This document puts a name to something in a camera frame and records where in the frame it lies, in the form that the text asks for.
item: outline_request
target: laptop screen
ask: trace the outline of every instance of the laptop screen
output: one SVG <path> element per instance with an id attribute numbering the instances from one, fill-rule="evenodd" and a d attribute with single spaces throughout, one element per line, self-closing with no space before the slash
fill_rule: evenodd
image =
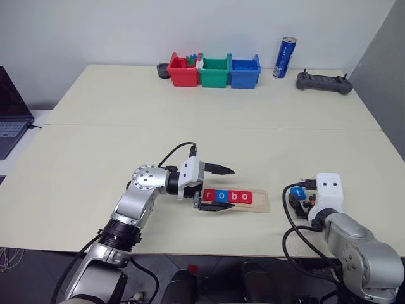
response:
<path id="1" fill-rule="evenodd" d="M 32 118 L 16 87 L 0 66 L 0 118 Z"/>

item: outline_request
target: game controller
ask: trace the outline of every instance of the game controller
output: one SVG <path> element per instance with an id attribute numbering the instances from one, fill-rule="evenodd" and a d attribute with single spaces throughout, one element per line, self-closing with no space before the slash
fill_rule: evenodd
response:
<path id="1" fill-rule="evenodd" d="M 306 69 L 298 73 L 296 86 L 300 90 L 305 89 L 319 89 L 324 91 L 339 92 L 342 95 L 347 95 L 353 86 L 346 79 L 345 74 L 337 77 L 322 76 L 322 75 L 312 75 L 306 72 Z"/>

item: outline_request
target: blue cube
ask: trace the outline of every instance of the blue cube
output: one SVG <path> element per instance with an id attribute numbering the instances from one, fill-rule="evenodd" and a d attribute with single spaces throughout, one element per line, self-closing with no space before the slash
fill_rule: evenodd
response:
<path id="1" fill-rule="evenodd" d="M 290 193 L 296 195 L 299 200 L 305 200 L 306 199 L 305 190 L 303 188 L 301 188 L 301 187 L 291 188 Z"/>
<path id="2" fill-rule="evenodd" d="M 226 203 L 228 201 L 228 191 L 227 190 L 217 190 L 215 192 L 215 201 Z"/>

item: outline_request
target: cable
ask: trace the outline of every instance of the cable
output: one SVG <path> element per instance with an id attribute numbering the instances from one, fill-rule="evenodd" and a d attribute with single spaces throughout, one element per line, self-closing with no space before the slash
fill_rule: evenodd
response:
<path id="1" fill-rule="evenodd" d="M 4 262 L 0 265 L 0 273 L 6 272 L 8 269 L 12 269 L 16 267 L 22 260 L 24 256 L 24 249 L 15 249 L 14 253 L 11 255 L 11 248 L 0 248 L 0 260 L 4 260 Z M 13 261 L 20 255 L 17 262 L 13 264 Z"/>
<path id="2" fill-rule="evenodd" d="M 148 303 L 147 303 L 147 304 L 151 304 L 152 301 L 153 301 L 153 299 L 154 299 L 154 297 L 156 296 L 156 294 L 158 293 L 158 290 L 159 290 L 159 279 L 158 279 L 158 277 L 156 277 L 156 275 L 155 275 L 153 272 L 151 272 L 149 269 L 146 269 L 145 267 L 142 267 L 141 265 L 139 265 L 139 264 L 134 260 L 134 257 L 133 257 L 133 256 L 131 257 L 131 263 L 133 263 L 133 265 L 134 265 L 135 267 L 137 267 L 139 270 L 141 270 L 141 271 L 143 271 L 143 272 L 149 274 L 149 275 L 154 279 L 154 281 L 155 281 L 155 283 L 156 283 L 156 287 L 155 287 L 155 289 L 154 289 L 154 293 L 152 294 L 151 299 L 150 299 L 150 300 L 148 301 Z"/>
<path id="3" fill-rule="evenodd" d="M 192 153 L 192 150 L 193 150 L 193 149 L 194 149 L 194 152 L 195 152 L 195 150 L 196 150 L 196 143 L 195 143 L 195 142 L 192 142 L 192 141 L 183 142 L 182 144 L 179 144 L 176 148 L 174 148 L 173 150 L 171 150 L 171 151 L 169 152 L 169 154 L 167 154 L 166 157 L 165 157 L 164 159 L 162 159 L 162 161 L 159 163 L 158 167 L 160 168 L 160 167 L 162 166 L 162 164 L 163 164 L 174 152 L 176 152 L 176 150 L 177 150 L 178 148 L 181 148 L 182 146 L 186 146 L 186 145 L 188 145 L 188 144 L 192 145 L 191 150 L 190 150 L 190 153 Z"/>
<path id="4" fill-rule="evenodd" d="M 302 230 L 309 230 L 309 231 L 319 232 L 315 228 L 308 227 L 308 226 L 296 226 L 296 229 L 297 230 L 302 229 Z M 303 269 L 302 267 L 298 266 L 298 264 L 294 261 L 294 259 L 290 256 L 289 252 L 287 251 L 287 238 L 291 234 L 291 232 L 294 232 L 294 231 L 296 231 L 294 228 L 290 228 L 289 230 L 287 230 L 287 232 L 283 236 L 283 241 L 282 241 L 284 255 L 287 258 L 287 260 L 292 264 L 292 266 L 294 266 L 295 269 L 302 272 L 303 274 L 306 274 L 307 276 L 327 280 L 327 281 L 330 281 L 330 282 L 332 282 L 334 284 L 340 284 L 339 282 L 337 282 L 337 281 L 335 281 L 335 280 L 333 280 L 331 278 L 325 277 L 324 275 L 315 274 L 313 272 L 307 271 L 307 270 Z"/>
<path id="5" fill-rule="evenodd" d="M 304 241 L 304 243 L 308 247 L 310 247 L 317 255 L 319 255 L 322 259 L 324 259 L 324 261 L 326 261 L 329 264 L 329 266 L 331 266 L 334 269 L 334 271 L 336 273 L 336 276 L 341 281 L 341 271 L 338 268 L 338 266 L 336 264 L 334 264 L 333 261 L 331 261 L 326 255 L 324 255 L 318 248 L 316 248 L 314 245 L 312 245 L 311 242 L 309 242 L 304 237 L 304 235 L 299 231 L 299 229 L 297 228 L 297 226 L 295 225 L 294 221 L 291 218 L 291 215 L 290 215 L 290 212 L 289 212 L 289 209 L 288 209 L 288 206 L 287 206 L 287 200 L 285 199 L 285 196 L 287 194 L 288 189 L 290 189 L 292 187 L 296 187 L 296 186 L 303 186 L 303 184 L 302 183 L 291 184 L 291 185 L 288 185 L 287 187 L 285 187 L 284 190 L 283 190 L 282 199 L 283 199 L 283 207 L 284 207 L 285 215 L 287 216 L 293 230 L 295 230 L 297 235 Z"/>
<path id="6" fill-rule="evenodd" d="M 40 126 L 38 126 L 38 125 L 33 125 L 33 124 L 27 125 L 27 128 L 28 128 L 28 129 L 33 129 L 33 128 L 40 128 L 40 129 L 42 129 L 42 127 L 40 127 Z"/>
<path id="7" fill-rule="evenodd" d="M 323 304 L 326 300 L 328 300 L 329 298 L 333 297 L 333 296 L 337 296 L 337 292 L 336 290 L 326 294 L 325 296 L 323 296 L 319 302 L 319 304 Z"/>
<path id="8" fill-rule="evenodd" d="M 66 276 L 69 274 L 70 270 L 72 269 L 73 265 L 76 263 L 76 261 L 81 257 L 81 255 L 86 251 L 88 247 L 97 239 L 100 237 L 100 235 L 96 235 L 94 238 L 91 239 L 84 247 L 76 253 L 76 255 L 73 257 L 73 260 L 69 263 L 69 265 L 66 267 L 65 271 L 62 273 L 61 277 L 59 278 L 58 283 L 55 286 L 55 289 L 53 290 L 52 298 L 51 298 L 51 304 L 56 303 L 56 298 L 58 297 L 59 290 L 62 287 L 63 281 L 66 279 Z"/>

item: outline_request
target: small block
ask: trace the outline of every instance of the small block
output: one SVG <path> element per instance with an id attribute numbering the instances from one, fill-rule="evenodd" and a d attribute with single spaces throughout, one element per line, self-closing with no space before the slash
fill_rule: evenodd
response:
<path id="1" fill-rule="evenodd" d="M 228 202 L 229 203 L 239 203 L 240 202 L 240 191 L 228 190 Z"/>
<path id="2" fill-rule="evenodd" d="M 215 201 L 221 203 L 226 203 L 228 201 L 228 191 L 227 190 L 216 190 Z"/>
<path id="3" fill-rule="evenodd" d="M 301 187 L 291 188 L 290 193 L 296 195 L 299 200 L 305 200 L 306 199 L 305 190 L 303 188 L 301 188 Z"/>
<path id="4" fill-rule="evenodd" d="M 197 274 L 197 272 L 198 272 L 198 265 L 189 264 L 189 265 L 187 266 L 187 270 L 188 270 L 191 274 Z"/>
<path id="5" fill-rule="evenodd" d="M 215 192 L 214 189 L 204 189 L 204 194 L 202 196 L 203 201 L 215 201 Z"/>
<path id="6" fill-rule="evenodd" d="M 252 192 L 249 191 L 241 191 L 240 192 L 240 200 L 243 204 L 251 204 L 252 203 Z"/>

